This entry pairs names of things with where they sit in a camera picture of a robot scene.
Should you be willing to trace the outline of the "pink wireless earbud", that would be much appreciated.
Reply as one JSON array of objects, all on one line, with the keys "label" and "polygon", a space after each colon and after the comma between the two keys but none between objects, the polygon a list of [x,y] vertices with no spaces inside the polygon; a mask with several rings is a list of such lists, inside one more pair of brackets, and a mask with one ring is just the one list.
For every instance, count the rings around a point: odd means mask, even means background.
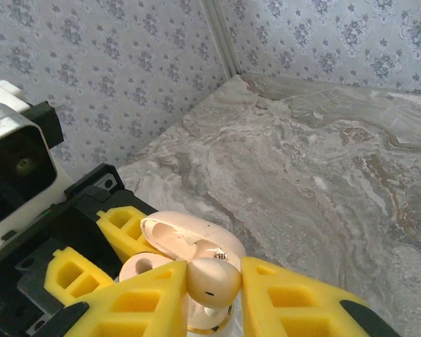
[{"label": "pink wireless earbud", "polygon": [[196,258],[187,264],[187,293],[209,317],[229,309],[240,288],[241,273],[227,261]]}]

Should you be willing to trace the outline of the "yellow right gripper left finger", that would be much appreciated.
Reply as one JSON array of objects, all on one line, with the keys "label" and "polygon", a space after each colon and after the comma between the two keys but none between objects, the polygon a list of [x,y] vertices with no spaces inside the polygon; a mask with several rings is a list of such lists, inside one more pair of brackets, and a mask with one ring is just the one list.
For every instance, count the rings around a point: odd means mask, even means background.
[{"label": "yellow right gripper left finger", "polygon": [[64,337],[187,337],[187,262],[174,261],[80,297]]}]

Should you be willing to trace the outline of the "aluminium corner post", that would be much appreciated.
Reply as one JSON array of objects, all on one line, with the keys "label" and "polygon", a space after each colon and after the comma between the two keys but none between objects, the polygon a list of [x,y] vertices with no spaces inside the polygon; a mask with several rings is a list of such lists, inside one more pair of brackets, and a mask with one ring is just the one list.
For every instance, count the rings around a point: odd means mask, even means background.
[{"label": "aluminium corner post", "polygon": [[199,0],[207,25],[217,49],[225,76],[230,79],[242,74],[229,25],[222,8],[222,0]]}]

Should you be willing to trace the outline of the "pink earbud charging case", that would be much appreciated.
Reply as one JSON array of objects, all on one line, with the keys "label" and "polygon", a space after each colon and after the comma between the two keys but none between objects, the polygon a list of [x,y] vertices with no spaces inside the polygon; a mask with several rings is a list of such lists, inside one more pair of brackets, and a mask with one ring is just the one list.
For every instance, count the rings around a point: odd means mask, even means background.
[{"label": "pink earbud charging case", "polygon": [[[140,229],[161,254],[142,252],[130,257],[121,268],[120,282],[174,260],[185,260],[188,264],[196,258],[224,260],[241,273],[241,260],[246,256],[243,244],[229,230],[215,223],[185,213],[158,211],[142,219]],[[237,297],[229,309],[216,317],[209,317],[188,293],[187,298],[187,337],[231,337]]]}]

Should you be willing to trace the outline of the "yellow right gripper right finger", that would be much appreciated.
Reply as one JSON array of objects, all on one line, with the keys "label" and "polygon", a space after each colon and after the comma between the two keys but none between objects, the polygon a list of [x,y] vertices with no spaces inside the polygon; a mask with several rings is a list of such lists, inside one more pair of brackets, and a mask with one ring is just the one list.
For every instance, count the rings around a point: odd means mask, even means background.
[{"label": "yellow right gripper right finger", "polygon": [[244,337],[396,337],[354,294],[254,257],[241,261]]}]

